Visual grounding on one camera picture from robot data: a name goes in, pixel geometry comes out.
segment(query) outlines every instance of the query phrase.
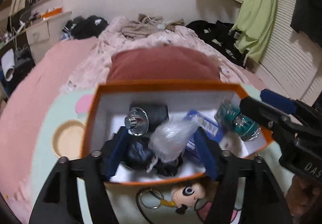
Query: white drawer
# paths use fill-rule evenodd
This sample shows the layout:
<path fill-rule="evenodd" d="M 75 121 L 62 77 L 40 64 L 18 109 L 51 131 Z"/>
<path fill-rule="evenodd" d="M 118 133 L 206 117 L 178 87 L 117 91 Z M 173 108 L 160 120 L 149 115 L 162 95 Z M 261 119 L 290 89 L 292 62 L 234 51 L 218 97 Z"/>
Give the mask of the white drawer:
<path fill-rule="evenodd" d="M 49 39 L 48 22 L 41 22 L 26 29 L 29 45 Z"/>

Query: orange box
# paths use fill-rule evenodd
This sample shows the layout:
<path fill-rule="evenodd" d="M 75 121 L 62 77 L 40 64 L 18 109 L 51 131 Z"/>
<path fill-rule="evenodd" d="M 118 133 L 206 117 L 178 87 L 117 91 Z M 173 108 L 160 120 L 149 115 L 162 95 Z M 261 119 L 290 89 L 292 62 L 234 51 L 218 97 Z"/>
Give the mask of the orange box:
<path fill-rule="evenodd" d="M 55 16 L 55 15 L 60 14 L 60 13 L 62 13 L 62 7 L 57 8 L 57 9 L 54 9 L 54 10 L 52 10 L 52 11 L 50 11 L 50 12 L 47 12 L 47 13 L 43 14 L 43 15 L 41 16 L 41 18 L 48 18 L 48 17 L 52 17 L 52 16 Z"/>
<path fill-rule="evenodd" d="M 139 80 L 99 85 L 87 118 L 82 157 L 101 149 L 105 141 L 111 138 L 112 133 L 117 132 L 118 128 L 124 125 L 124 118 L 132 102 L 166 104 L 170 118 L 179 115 L 183 117 L 189 110 L 198 110 L 205 116 L 213 118 L 224 99 L 230 99 L 233 104 L 239 105 L 240 100 L 247 96 L 248 94 L 240 85 L 208 80 Z M 240 140 L 241 153 L 239 156 L 246 157 L 272 142 L 271 132 L 262 129 L 260 135 L 254 140 L 245 143 Z M 172 178 L 132 179 L 126 176 L 131 175 L 129 171 L 130 169 L 120 164 L 111 182 L 123 185 L 152 186 L 204 176 L 204 172 L 196 168 L 191 174 Z"/>

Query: keychain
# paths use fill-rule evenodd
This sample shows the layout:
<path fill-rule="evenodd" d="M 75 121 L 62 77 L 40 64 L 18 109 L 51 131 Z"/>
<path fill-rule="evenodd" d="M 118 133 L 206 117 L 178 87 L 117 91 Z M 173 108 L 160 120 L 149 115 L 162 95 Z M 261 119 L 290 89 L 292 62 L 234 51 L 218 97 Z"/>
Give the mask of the keychain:
<path fill-rule="evenodd" d="M 146 193 L 150 193 L 152 196 L 157 198 L 160 201 L 160 203 L 154 207 L 149 207 L 145 205 L 142 201 L 142 198 Z M 176 213 L 183 215 L 188 208 L 195 207 L 197 202 L 203 197 L 205 197 L 205 195 L 205 188 L 200 183 L 195 183 L 191 186 L 174 186 L 171 189 L 170 201 L 165 200 L 164 195 L 158 190 L 147 188 L 138 191 L 138 193 L 136 194 L 136 204 L 143 217 L 147 220 L 147 222 L 153 224 L 143 212 L 141 205 L 146 209 L 158 209 L 161 206 L 172 207 L 176 208 Z"/>

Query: red pillow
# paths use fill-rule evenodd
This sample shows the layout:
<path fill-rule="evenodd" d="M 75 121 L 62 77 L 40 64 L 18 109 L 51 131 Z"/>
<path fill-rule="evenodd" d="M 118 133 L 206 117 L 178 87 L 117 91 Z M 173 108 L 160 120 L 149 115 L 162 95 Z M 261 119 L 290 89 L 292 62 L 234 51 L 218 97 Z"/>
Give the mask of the red pillow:
<path fill-rule="evenodd" d="M 120 52 L 107 82 L 138 79 L 220 80 L 218 66 L 194 49 L 165 46 Z"/>

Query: hanging green cloth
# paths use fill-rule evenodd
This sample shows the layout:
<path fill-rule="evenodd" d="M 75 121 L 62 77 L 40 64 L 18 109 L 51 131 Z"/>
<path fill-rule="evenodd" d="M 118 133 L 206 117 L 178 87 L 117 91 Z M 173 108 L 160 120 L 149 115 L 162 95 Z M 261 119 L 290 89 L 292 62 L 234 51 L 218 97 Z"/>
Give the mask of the hanging green cloth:
<path fill-rule="evenodd" d="M 242 31 L 236 42 L 241 53 L 256 63 L 264 56 L 273 29 L 277 0 L 243 0 L 232 30 Z"/>

